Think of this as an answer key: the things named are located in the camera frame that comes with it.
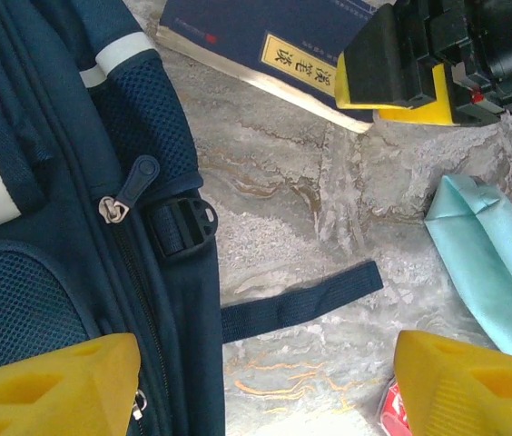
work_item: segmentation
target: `stone floor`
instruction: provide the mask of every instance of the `stone floor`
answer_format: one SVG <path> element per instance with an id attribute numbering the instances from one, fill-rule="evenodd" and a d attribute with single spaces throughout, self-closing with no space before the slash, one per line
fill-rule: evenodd
<path id="1" fill-rule="evenodd" d="M 154 36 L 162 2 L 129 0 Z M 366 259 L 385 288 L 308 324 L 224 346 L 228 434 L 379 434 L 401 329 L 491 346 L 423 225 L 440 176 L 512 200 L 512 117 L 478 129 L 377 121 L 352 134 L 160 48 L 216 207 L 222 302 L 270 296 Z"/>

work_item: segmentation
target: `yellow plastic block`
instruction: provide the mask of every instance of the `yellow plastic block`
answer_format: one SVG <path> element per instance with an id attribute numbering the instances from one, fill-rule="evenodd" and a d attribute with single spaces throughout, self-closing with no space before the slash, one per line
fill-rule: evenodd
<path id="1" fill-rule="evenodd" d="M 512 356 L 401 332 L 395 374 L 413 436 L 512 436 Z"/>
<path id="2" fill-rule="evenodd" d="M 0 368 L 0 436 L 124 436 L 140 366 L 111 334 Z"/>
<path id="3" fill-rule="evenodd" d="M 446 67 L 443 64 L 438 64 L 432 69 L 436 90 L 435 102 L 416 109 L 394 104 L 359 104 L 350 100 L 345 57 L 341 53 L 337 61 L 335 77 L 335 102 L 340 109 L 379 109 L 379 116 L 384 120 L 410 124 L 456 125 L 452 118 L 444 68 Z"/>

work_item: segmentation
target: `backpack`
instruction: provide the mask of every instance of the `backpack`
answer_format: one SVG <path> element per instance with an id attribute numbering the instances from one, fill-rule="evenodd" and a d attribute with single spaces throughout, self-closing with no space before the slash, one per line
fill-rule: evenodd
<path id="1" fill-rule="evenodd" d="M 129 434 L 223 435 L 223 343 L 382 287 L 371 262 L 221 308 L 201 186 L 177 95 L 121 0 L 0 0 L 0 366 L 132 332 L 146 407 Z"/>

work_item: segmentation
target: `zipper pull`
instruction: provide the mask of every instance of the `zipper pull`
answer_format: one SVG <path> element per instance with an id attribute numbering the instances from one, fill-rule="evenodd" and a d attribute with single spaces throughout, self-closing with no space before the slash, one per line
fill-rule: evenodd
<path id="1" fill-rule="evenodd" d="M 131 414 L 136 421 L 143 417 L 143 411 L 145 409 L 147 409 L 147 397 L 141 389 L 138 389 L 135 393 L 135 401 L 133 402 L 133 407 L 131 408 Z"/>
<path id="2" fill-rule="evenodd" d="M 107 224 L 120 223 L 128 212 L 159 175 L 159 163 L 153 156 L 139 156 L 123 188 L 116 197 L 103 197 L 99 202 L 99 213 Z"/>

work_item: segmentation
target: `light blue bag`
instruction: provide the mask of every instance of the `light blue bag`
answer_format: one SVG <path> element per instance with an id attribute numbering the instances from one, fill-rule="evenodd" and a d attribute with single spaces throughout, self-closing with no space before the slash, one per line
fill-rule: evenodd
<path id="1" fill-rule="evenodd" d="M 426 226 L 466 306 L 512 354 L 512 203 L 494 186 L 446 175 Z"/>

